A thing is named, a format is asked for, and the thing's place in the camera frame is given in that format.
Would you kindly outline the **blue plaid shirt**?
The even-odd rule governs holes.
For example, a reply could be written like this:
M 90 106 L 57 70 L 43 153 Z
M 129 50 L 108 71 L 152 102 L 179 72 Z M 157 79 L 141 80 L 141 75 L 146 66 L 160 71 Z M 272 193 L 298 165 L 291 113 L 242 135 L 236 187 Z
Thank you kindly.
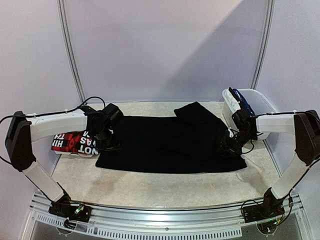
M 235 98 L 235 100 L 238 102 L 241 109 L 246 109 L 249 112 L 249 115 L 255 116 L 255 112 L 251 108 L 251 106 L 248 104 L 247 100 L 244 98 L 244 96 L 237 90 L 236 88 L 230 88 L 231 95 Z

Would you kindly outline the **black t-shirt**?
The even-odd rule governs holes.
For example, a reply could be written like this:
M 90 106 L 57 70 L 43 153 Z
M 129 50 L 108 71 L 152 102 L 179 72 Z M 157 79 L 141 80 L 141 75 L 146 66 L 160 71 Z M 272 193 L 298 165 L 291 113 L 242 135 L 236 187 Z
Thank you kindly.
M 100 153 L 98 168 L 157 174 L 224 173 L 247 167 L 219 151 L 225 123 L 198 102 L 172 117 L 123 116 L 114 126 L 121 148 Z

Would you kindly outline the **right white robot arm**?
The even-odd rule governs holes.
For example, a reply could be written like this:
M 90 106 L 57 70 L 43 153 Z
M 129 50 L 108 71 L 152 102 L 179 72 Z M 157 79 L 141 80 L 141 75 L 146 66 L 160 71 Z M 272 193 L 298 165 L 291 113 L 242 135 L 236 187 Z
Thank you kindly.
M 320 157 L 320 117 L 315 110 L 251 116 L 240 109 L 232 115 L 232 119 L 237 130 L 225 131 L 217 149 L 221 153 L 240 156 L 243 154 L 243 146 L 256 141 L 259 134 L 284 133 L 294 136 L 292 161 L 269 189 L 274 199 L 280 200 L 288 196 Z

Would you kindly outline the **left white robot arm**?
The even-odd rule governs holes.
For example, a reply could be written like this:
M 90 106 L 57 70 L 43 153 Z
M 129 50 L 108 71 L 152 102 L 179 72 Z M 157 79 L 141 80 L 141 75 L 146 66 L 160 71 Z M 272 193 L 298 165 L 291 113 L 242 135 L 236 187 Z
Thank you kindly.
M 10 116 L 11 122 L 4 141 L 10 164 L 22 172 L 63 216 L 74 213 L 74 205 L 66 200 L 67 194 L 37 162 L 33 143 L 56 134 L 87 131 L 101 152 L 115 151 L 121 142 L 114 127 L 124 116 L 118 106 L 110 103 L 102 110 L 90 106 L 78 106 L 64 111 L 24 114 L 17 111 Z

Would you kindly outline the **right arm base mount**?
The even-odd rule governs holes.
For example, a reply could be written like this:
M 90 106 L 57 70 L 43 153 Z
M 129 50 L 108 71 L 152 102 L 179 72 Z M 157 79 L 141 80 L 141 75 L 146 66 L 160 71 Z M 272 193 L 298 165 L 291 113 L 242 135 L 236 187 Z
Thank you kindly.
M 273 219 L 280 216 L 273 223 L 274 226 L 278 226 L 289 217 L 294 205 L 292 196 L 288 195 L 289 212 L 286 213 L 283 207 L 285 199 L 285 197 L 277 199 L 273 196 L 265 196 L 262 203 L 257 203 L 255 200 L 247 200 L 241 205 L 240 212 L 245 223 Z

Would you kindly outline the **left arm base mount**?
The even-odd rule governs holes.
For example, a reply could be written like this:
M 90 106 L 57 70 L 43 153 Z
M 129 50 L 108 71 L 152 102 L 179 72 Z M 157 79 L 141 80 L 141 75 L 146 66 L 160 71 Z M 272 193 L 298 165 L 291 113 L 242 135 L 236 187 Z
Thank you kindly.
M 88 223 L 92 210 L 92 207 L 82 202 L 72 201 L 69 195 L 63 195 L 59 200 L 51 202 L 48 212 L 70 221 Z

